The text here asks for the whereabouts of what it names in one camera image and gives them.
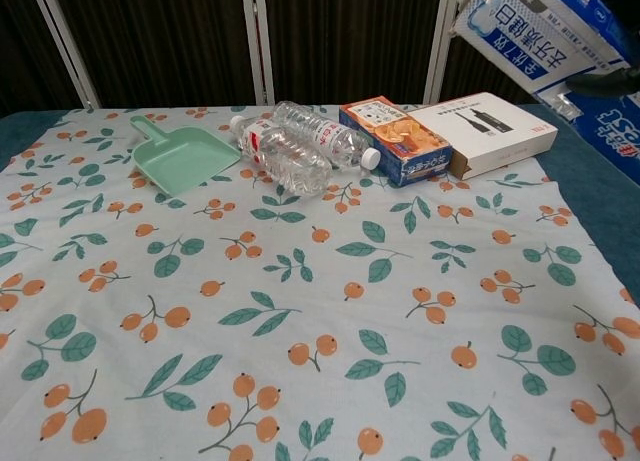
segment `floral tablecloth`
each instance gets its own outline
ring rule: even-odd
[[[133,114],[236,113],[71,112],[0,174],[0,458],[639,459],[638,310],[534,159],[313,199],[136,171]]]

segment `white product box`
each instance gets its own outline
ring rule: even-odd
[[[557,128],[491,93],[408,113],[453,147],[449,171],[459,179],[548,151]]]

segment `dark curtain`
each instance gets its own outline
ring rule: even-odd
[[[515,104],[536,102],[464,39],[452,39],[440,101],[481,91],[489,91]]]
[[[104,107],[255,104],[242,0],[59,0]]]
[[[0,0],[0,117],[82,107],[36,0]]]
[[[438,0],[266,0],[276,101],[421,103]]]

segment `white metal pole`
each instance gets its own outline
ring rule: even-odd
[[[424,104],[435,104],[440,101],[451,44],[450,29],[456,19],[457,9],[456,0],[440,0],[438,5],[438,18],[431,45],[427,83],[424,89]]]
[[[262,72],[267,91],[267,104],[274,105],[273,70],[271,68],[271,45],[269,44],[269,23],[267,22],[267,1],[256,0],[258,10],[258,29],[260,30],[260,51],[262,52]]]
[[[253,75],[253,90],[256,96],[256,104],[265,104],[264,83],[262,80],[262,65],[260,63],[260,43],[258,30],[256,29],[256,13],[254,0],[242,0],[244,7],[244,21],[247,26],[247,41],[249,43],[249,56],[251,57],[251,74]]]
[[[36,1],[83,106],[87,109],[100,108],[100,101],[58,0]]]

